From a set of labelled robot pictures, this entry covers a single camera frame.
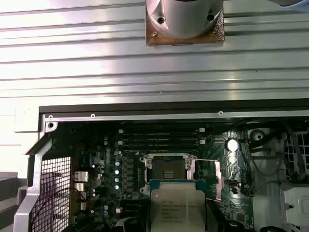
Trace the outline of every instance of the mesh grille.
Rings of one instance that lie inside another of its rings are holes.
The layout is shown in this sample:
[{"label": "mesh grille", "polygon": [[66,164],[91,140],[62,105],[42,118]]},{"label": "mesh grille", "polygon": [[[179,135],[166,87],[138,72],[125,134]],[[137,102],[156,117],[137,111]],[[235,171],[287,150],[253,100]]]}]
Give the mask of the mesh grille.
[{"label": "mesh grille", "polygon": [[32,232],[60,232],[69,224],[71,158],[42,162],[41,195],[32,209]]},{"label": "mesh grille", "polygon": [[[305,163],[306,163],[306,174],[309,174],[309,133],[308,132],[297,132],[295,134],[298,139],[298,144],[300,147],[301,154],[303,155]],[[285,158],[290,162],[291,166],[294,167],[295,170],[298,170],[297,154],[296,154],[295,146],[293,144],[293,140],[290,137],[290,135],[288,135],[288,141],[287,141],[284,154],[285,154]]]}]

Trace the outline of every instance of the aluminum panel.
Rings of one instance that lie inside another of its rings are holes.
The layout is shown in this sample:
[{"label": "aluminum panel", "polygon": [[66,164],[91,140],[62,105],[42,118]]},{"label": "aluminum panel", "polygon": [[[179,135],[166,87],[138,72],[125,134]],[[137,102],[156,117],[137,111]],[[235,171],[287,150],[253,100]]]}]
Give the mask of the aluminum panel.
[{"label": "aluminum panel", "polygon": [[224,44],[147,47],[144,0],[0,3],[0,103],[309,98],[309,14],[225,2]]}]

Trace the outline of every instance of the capacitor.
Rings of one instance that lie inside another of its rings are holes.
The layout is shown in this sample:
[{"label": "capacitor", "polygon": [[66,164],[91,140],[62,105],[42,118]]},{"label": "capacitor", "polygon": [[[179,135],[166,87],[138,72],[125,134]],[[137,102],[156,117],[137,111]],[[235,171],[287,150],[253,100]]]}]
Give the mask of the capacitor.
[{"label": "capacitor", "polygon": [[120,214],[122,212],[122,207],[116,208],[116,213]]},{"label": "capacitor", "polygon": [[239,149],[239,142],[236,139],[228,139],[225,143],[225,148],[228,151],[235,152]]}]

